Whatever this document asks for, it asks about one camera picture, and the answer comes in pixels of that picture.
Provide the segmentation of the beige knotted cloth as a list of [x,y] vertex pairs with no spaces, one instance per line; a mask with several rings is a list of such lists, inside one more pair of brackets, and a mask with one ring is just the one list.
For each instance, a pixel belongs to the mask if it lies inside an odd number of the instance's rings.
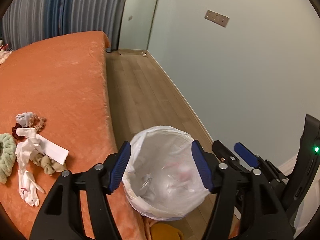
[[42,155],[42,154],[37,154],[35,156],[33,156],[31,158],[31,161],[39,166],[43,168],[43,171],[45,174],[47,175],[52,175],[55,172],[63,172],[65,170],[67,170],[67,167],[65,164],[61,165],[60,163],[58,163],[57,161],[55,161],[54,159],[51,159],[49,156],[47,155]]

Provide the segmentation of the white paper envelope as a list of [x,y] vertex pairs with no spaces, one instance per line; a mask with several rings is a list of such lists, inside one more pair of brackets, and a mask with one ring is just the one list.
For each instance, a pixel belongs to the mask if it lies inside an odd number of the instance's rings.
[[60,147],[59,145],[47,140],[45,137],[39,134],[36,135],[36,138],[40,141],[42,152],[45,155],[61,165],[65,163],[69,155],[69,151],[67,149]]

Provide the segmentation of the green fluffy headband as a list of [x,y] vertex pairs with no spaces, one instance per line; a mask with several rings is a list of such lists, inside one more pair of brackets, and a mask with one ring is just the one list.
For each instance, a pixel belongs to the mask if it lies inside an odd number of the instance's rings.
[[1,139],[1,159],[0,159],[0,172],[1,184],[6,184],[7,178],[12,174],[12,168],[16,161],[16,142],[12,135],[9,133],[2,133]]

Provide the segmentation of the pink patterned scrunchie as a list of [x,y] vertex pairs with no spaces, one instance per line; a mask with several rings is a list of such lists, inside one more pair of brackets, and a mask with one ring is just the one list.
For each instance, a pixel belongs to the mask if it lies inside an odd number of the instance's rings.
[[38,116],[37,114],[32,114],[29,118],[29,128],[34,128],[38,132],[41,132],[44,130],[46,126],[47,119],[42,116]]

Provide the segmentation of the dark red velvet scrunchie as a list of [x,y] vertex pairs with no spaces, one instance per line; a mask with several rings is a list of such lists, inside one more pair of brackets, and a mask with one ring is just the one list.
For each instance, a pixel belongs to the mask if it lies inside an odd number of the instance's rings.
[[24,136],[19,136],[17,133],[16,133],[16,130],[18,128],[22,128],[22,126],[19,124],[19,123],[16,123],[15,126],[11,129],[12,131],[12,136],[16,139],[16,140],[23,140],[24,139]]

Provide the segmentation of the grey sock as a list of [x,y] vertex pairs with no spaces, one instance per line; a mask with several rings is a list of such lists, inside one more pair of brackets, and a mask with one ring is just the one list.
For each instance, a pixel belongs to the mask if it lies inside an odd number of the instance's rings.
[[29,121],[32,116],[33,116],[33,112],[24,112],[16,115],[15,119],[16,119],[16,122],[22,127],[28,127]]

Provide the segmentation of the white lined trash bin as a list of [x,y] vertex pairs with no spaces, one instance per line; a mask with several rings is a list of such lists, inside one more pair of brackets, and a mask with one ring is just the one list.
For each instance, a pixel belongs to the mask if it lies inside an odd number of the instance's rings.
[[191,154],[193,141],[171,126],[150,127],[132,138],[122,182],[129,203],[141,215],[179,220],[208,196]]

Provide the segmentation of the mustard yellow trousers leg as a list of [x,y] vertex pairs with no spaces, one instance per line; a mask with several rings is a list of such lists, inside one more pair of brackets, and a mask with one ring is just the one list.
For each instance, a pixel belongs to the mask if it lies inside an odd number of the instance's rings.
[[177,228],[143,217],[146,239],[149,240],[184,240],[183,233]]

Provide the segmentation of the orange plush bed blanket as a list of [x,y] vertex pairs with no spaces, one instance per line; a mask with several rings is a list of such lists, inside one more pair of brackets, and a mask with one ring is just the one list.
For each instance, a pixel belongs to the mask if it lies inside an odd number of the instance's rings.
[[[1,133],[11,132],[16,115],[33,112],[47,119],[40,133],[69,151],[72,173],[87,171],[118,151],[107,91],[103,31],[49,38],[13,51],[1,64]],[[47,194],[37,192],[40,205],[31,207],[19,194],[17,163],[6,184],[1,204],[20,233],[29,239]],[[123,185],[108,196],[123,239],[146,239],[144,223],[129,204]]]

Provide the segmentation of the pink quilted bedspread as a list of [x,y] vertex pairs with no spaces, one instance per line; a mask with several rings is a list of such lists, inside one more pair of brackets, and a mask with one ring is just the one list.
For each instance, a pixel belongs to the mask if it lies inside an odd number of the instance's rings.
[[1,50],[0,51],[0,64],[3,64],[11,54],[12,54],[12,50],[10,50],[10,51]]

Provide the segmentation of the grey blue curtains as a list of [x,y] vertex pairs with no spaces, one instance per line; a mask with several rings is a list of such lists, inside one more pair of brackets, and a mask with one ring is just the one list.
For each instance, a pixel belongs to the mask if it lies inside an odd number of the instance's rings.
[[13,0],[1,18],[1,40],[13,50],[56,36],[103,31],[118,49],[125,0]]

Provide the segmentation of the wall switch plate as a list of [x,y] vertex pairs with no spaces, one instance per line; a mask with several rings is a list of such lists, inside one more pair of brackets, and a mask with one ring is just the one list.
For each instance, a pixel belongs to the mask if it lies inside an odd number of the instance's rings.
[[214,22],[215,24],[218,24],[222,27],[226,27],[227,23],[229,22],[229,18],[227,16],[221,15],[217,12],[213,12],[208,10],[204,17],[206,20],[209,20],[211,22]]

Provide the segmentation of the standing mirror gold frame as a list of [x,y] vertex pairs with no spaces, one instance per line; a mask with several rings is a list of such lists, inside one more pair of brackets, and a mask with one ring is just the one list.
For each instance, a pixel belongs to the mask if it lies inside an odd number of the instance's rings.
[[125,0],[118,53],[145,55],[158,0]]

